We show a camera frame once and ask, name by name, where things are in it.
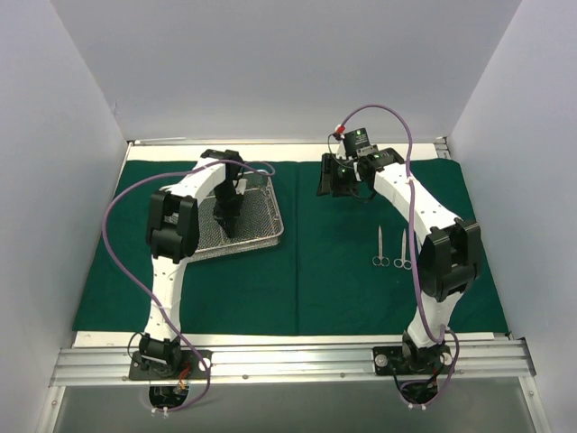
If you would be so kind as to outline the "metal mesh instrument tray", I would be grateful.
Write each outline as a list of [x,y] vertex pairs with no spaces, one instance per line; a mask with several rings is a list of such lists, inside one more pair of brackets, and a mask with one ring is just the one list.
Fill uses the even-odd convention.
[[237,190],[243,191],[243,203],[232,238],[226,236],[224,229],[213,217],[215,195],[210,193],[201,203],[199,244],[193,256],[189,258],[191,263],[246,253],[279,243],[284,225],[271,179],[246,172]]

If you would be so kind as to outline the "steel surgical scissors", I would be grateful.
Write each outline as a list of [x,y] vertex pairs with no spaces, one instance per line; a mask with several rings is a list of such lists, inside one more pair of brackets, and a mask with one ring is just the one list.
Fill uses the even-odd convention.
[[407,240],[407,230],[402,232],[401,243],[400,243],[400,254],[399,257],[393,261],[393,265],[397,269],[403,269],[410,271],[412,269],[412,263],[408,258],[408,240]]

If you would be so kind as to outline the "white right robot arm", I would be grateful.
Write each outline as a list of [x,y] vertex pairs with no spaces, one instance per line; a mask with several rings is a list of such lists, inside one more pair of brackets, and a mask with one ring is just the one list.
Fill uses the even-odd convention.
[[432,349],[444,343],[451,315],[481,273],[481,228],[444,207],[412,174],[408,157],[371,143],[365,129],[338,126],[337,153],[321,160],[319,196],[358,196],[366,184],[373,197],[385,198],[407,221],[409,269],[417,311],[403,336],[400,361],[410,372],[433,361]]

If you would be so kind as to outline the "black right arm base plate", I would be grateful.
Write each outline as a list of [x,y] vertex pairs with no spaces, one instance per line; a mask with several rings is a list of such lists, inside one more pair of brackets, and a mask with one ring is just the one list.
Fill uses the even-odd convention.
[[453,362],[447,345],[410,349],[407,345],[385,345],[372,348],[374,372],[378,376],[433,375]]

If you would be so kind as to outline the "steel forceps long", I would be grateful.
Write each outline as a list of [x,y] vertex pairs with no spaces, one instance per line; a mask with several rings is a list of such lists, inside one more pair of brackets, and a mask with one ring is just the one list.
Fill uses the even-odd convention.
[[381,226],[378,226],[378,250],[377,250],[377,254],[372,257],[371,263],[375,267],[383,267],[383,268],[389,267],[389,265],[390,265],[389,258],[384,255],[383,233],[382,233],[382,227]]

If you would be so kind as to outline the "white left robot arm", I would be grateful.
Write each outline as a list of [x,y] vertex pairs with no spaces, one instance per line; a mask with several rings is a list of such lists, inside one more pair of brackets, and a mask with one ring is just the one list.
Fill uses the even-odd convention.
[[142,358],[161,378],[175,376],[182,365],[179,312],[184,273],[200,238],[199,207],[213,193],[213,218],[226,237],[234,235],[243,194],[236,189],[243,158],[236,151],[208,150],[202,170],[155,191],[149,206],[146,243],[153,268],[151,312],[139,343]]

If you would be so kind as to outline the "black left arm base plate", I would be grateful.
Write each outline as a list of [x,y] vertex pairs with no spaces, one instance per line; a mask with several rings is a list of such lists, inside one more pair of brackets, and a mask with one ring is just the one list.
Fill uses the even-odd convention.
[[191,350],[181,350],[175,359],[168,361],[132,353],[128,373],[130,381],[176,381],[177,379],[200,380],[207,377],[205,366],[212,362],[212,352],[200,350],[204,363]]

